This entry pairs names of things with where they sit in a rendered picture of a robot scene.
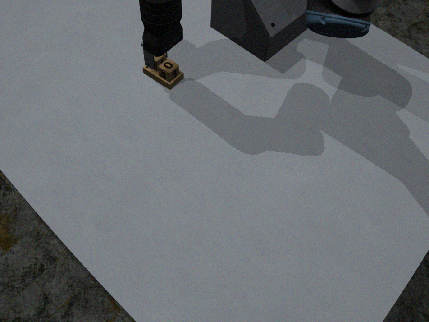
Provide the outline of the tan shallow rectangular tray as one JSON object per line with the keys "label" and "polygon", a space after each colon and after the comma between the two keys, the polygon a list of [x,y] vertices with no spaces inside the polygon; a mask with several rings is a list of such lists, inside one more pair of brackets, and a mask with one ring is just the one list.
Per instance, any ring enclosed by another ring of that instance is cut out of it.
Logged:
{"label": "tan shallow rectangular tray", "polygon": [[157,81],[164,87],[168,88],[169,90],[171,90],[175,85],[177,85],[184,77],[183,72],[179,70],[179,75],[171,82],[168,82],[159,76],[159,72],[156,72],[155,70],[147,67],[146,65],[143,67],[143,73],[152,78],[153,80]]}

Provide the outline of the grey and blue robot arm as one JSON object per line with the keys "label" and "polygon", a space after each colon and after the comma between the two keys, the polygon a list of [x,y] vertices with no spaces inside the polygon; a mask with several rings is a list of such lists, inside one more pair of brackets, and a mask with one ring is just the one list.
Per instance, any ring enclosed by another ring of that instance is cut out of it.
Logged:
{"label": "grey and blue robot arm", "polygon": [[370,15],[383,0],[307,0],[306,25],[320,35],[358,38],[369,32]]}

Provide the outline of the tan wooden cube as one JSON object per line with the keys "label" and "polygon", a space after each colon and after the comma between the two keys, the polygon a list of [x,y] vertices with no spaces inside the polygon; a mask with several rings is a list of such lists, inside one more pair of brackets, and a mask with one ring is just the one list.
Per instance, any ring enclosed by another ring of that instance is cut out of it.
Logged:
{"label": "tan wooden cube", "polygon": [[160,57],[154,56],[154,63],[155,63],[155,68],[153,70],[155,70],[156,72],[158,72],[158,66],[163,63],[166,60],[166,53],[163,54]]}
{"label": "tan wooden cube", "polygon": [[170,59],[166,59],[158,66],[159,76],[168,82],[171,82],[179,75],[179,65]]}

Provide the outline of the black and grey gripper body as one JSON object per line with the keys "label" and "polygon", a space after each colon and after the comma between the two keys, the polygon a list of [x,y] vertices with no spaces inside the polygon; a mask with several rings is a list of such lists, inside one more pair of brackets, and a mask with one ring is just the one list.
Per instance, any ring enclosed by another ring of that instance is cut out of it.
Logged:
{"label": "black and grey gripper body", "polygon": [[182,0],[139,0],[143,46],[160,57],[183,39]]}

